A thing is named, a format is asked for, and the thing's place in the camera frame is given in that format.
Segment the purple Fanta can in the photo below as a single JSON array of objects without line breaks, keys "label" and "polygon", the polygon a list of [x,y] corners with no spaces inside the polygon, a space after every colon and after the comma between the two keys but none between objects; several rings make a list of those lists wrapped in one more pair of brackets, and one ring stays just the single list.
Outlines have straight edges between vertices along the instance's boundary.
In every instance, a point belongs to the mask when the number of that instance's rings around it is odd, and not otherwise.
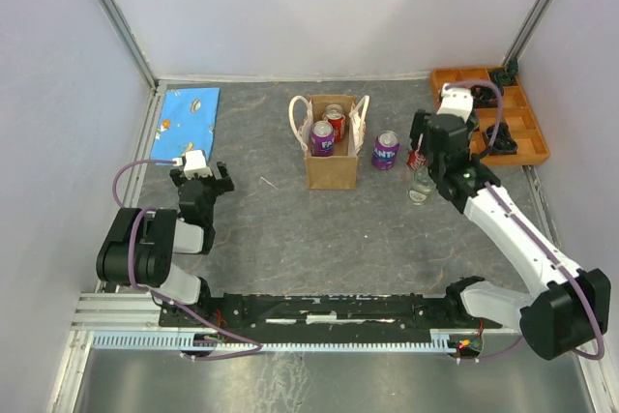
[{"label": "purple Fanta can", "polygon": [[398,135],[393,131],[380,133],[374,142],[371,164],[379,170],[389,170],[394,167],[398,155]]},{"label": "purple Fanta can", "polygon": [[310,134],[311,155],[313,157],[330,157],[334,154],[335,131],[328,121],[317,121]]}]

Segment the clear green glass bottle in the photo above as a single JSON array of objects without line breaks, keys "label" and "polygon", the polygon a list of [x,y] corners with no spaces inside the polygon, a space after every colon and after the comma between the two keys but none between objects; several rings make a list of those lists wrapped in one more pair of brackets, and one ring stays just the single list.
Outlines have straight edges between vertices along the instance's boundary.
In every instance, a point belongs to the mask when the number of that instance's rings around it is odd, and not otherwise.
[{"label": "clear green glass bottle", "polygon": [[433,190],[434,182],[429,176],[427,167],[424,165],[417,168],[408,191],[409,199],[416,205],[422,205],[428,201]]}]

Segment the orange compartment tray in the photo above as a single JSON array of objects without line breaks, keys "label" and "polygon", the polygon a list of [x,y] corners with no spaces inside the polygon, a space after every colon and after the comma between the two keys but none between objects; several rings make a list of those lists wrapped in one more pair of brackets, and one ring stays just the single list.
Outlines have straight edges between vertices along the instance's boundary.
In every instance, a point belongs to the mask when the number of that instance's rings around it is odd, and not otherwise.
[{"label": "orange compartment tray", "polygon": [[[436,101],[435,107],[439,106],[440,91],[445,83],[471,79],[489,80],[489,74],[496,70],[496,66],[434,69],[429,75],[429,82]],[[481,153],[489,141],[486,129],[495,123],[497,108],[476,108],[475,112],[480,125],[473,132],[470,149],[472,153]],[[517,151],[512,155],[489,154],[483,160],[485,165],[540,165],[549,158],[550,152],[545,138],[517,77],[514,85],[504,87],[502,121],[507,124],[512,139],[516,141]]]}]

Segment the black rolled belt lower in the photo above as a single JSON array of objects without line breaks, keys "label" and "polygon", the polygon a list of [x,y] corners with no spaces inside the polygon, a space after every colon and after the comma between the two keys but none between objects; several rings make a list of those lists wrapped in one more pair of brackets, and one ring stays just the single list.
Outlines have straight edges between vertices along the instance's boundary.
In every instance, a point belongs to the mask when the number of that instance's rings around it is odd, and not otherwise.
[{"label": "black rolled belt lower", "polygon": [[501,122],[499,124],[494,142],[490,144],[493,132],[493,125],[489,126],[485,131],[486,152],[489,155],[515,155],[517,153],[518,145],[512,138],[507,123]]}]

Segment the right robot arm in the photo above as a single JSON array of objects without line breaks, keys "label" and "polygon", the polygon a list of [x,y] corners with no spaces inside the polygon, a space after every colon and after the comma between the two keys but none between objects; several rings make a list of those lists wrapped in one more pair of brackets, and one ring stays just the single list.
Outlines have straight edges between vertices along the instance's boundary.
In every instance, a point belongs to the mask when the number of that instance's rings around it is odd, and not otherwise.
[{"label": "right robot arm", "polygon": [[457,327],[479,317],[515,329],[545,360],[573,351],[600,361],[609,318],[608,276],[584,270],[521,213],[500,179],[470,152],[476,121],[419,110],[411,143],[427,159],[438,193],[483,230],[527,290],[514,292],[481,278],[462,280],[459,294],[443,305],[445,318]]}]

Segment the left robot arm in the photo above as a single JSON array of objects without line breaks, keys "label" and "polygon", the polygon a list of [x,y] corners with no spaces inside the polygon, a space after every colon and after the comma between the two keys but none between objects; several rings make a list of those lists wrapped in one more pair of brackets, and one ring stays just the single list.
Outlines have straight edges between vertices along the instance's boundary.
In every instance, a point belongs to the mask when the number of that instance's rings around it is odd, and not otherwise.
[{"label": "left robot arm", "polygon": [[181,304],[181,315],[194,326],[208,323],[214,303],[207,281],[172,263],[174,254],[208,254],[214,245],[217,199],[234,190],[224,162],[219,176],[204,169],[187,174],[170,170],[178,190],[176,209],[121,208],[97,256],[98,278],[120,286],[144,288],[160,300]]}]

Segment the blue patterned cloth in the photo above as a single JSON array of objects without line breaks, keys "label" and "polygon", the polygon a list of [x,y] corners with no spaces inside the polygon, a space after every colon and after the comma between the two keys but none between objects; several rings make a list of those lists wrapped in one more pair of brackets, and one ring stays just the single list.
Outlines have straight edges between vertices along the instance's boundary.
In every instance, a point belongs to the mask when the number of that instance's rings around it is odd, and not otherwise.
[{"label": "blue patterned cloth", "polygon": [[217,87],[167,90],[150,158],[172,160],[203,150],[210,159],[220,93]]}]

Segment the red Coke can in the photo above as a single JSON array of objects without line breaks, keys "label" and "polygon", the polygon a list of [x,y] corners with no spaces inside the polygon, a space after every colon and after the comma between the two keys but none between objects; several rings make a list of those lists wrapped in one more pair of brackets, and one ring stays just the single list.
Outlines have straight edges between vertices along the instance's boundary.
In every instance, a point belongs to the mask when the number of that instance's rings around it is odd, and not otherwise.
[{"label": "red Coke can", "polygon": [[427,163],[427,158],[419,151],[410,151],[407,159],[407,166],[415,171]]},{"label": "red Coke can", "polygon": [[346,113],[341,105],[336,103],[328,104],[323,112],[322,120],[328,122],[332,126],[336,143],[344,140]]}]

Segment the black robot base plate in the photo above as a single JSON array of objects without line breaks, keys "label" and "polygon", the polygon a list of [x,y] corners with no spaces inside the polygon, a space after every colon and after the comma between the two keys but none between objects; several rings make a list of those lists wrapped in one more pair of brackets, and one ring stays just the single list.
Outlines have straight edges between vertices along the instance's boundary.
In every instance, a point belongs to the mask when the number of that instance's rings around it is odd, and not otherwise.
[{"label": "black robot base plate", "polygon": [[224,294],[190,310],[239,338],[268,343],[426,342],[432,330],[498,329],[448,296]]}]

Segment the green rolled tie corner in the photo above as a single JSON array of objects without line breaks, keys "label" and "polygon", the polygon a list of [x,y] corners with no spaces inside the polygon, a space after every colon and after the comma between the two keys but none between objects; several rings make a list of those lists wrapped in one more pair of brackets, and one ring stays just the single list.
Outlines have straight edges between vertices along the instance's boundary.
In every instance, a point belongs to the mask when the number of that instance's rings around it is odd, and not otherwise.
[{"label": "green rolled tie corner", "polygon": [[517,58],[513,57],[506,63],[504,67],[490,70],[488,72],[488,75],[490,77],[490,80],[499,89],[503,89],[505,87],[516,85],[518,70],[519,66]]}]

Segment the aluminium frame rail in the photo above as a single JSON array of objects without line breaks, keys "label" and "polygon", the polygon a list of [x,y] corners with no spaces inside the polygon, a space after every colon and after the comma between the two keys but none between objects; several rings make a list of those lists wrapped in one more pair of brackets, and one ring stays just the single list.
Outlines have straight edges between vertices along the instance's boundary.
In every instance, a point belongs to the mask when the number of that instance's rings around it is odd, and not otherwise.
[{"label": "aluminium frame rail", "polygon": [[[487,281],[478,282],[465,291],[472,303],[464,304],[458,294],[446,295],[468,315],[482,321],[492,320],[499,328],[517,331],[520,319],[536,300],[517,292],[495,288]],[[218,327],[190,310],[159,301],[146,294],[84,294],[74,315],[76,328],[104,331],[197,331],[211,333]]]}]

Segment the brown canvas tote bag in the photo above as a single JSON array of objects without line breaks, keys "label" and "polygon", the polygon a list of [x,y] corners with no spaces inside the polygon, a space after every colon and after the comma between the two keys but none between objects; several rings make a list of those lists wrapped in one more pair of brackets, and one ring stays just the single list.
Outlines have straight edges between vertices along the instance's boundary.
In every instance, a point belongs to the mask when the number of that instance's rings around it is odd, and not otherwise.
[{"label": "brown canvas tote bag", "polygon": [[[310,134],[314,123],[323,121],[328,104],[336,103],[346,113],[344,140],[336,143],[330,157],[311,155]],[[295,96],[288,105],[288,119],[299,143],[307,171],[307,187],[312,190],[353,190],[357,184],[359,153],[363,147],[370,97],[349,95]]]}]

